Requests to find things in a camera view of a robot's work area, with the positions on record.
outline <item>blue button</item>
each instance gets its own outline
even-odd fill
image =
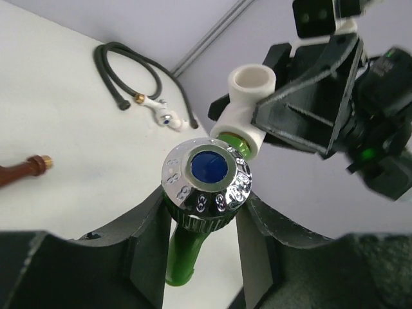
[[[204,183],[217,183],[227,175],[227,162],[214,151],[203,151],[192,159],[192,174]]]

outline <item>black camera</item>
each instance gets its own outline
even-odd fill
[[[336,21],[362,15],[376,0],[295,0],[293,10],[301,39],[331,35]]]

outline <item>black cable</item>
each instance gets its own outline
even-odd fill
[[[121,94],[117,91],[116,87],[113,85],[112,81],[116,83],[117,86],[119,86],[126,93],[130,94],[132,97],[135,97],[140,93],[131,89],[128,85],[122,82],[122,80],[113,71],[108,61],[108,52],[118,53],[127,58],[130,58],[131,60],[134,60],[141,64],[147,71],[149,71],[149,73],[153,76],[154,80],[156,81],[156,91],[152,95],[148,95],[148,97],[152,100],[156,100],[160,96],[163,88],[162,81],[160,80],[159,75],[156,73],[152,66],[164,72],[168,77],[170,77],[173,80],[173,82],[178,86],[180,92],[182,93],[183,100],[185,101],[186,110],[189,114],[189,122],[191,127],[193,129],[197,129],[199,127],[198,122],[194,118],[192,106],[189,102],[189,99],[187,98],[187,94],[176,77],[174,77],[161,64],[143,55],[140,55],[139,53],[128,48],[126,45],[119,42],[110,42],[107,44],[97,46],[93,53],[93,58],[98,73],[102,77],[102,80],[108,88],[108,90],[110,91],[112,97],[115,99],[119,109],[121,109],[122,111],[127,110],[128,108],[130,108],[130,102],[121,96]]]

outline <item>white pipe fitting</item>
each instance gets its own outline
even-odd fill
[[[250,159],[255,158],[266,133],[250,122],[256,103],[275,92],[276,75],[262,64],[247,64],[229,75],[230,103],[212,128],[211,137],[232,133],[246,141],[250,147]]]

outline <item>brass tip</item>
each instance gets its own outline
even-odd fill
[[[135,95],[135,101],[137,104],[143,104],[145,98],[146,96],[141,93],[138,93],[137,95]]]
[[[53,159],[50,158],[49,156],[41,156],[41,158],[44,161],[44,164],[46,164],[46,169],[51,169],[53,167]]]

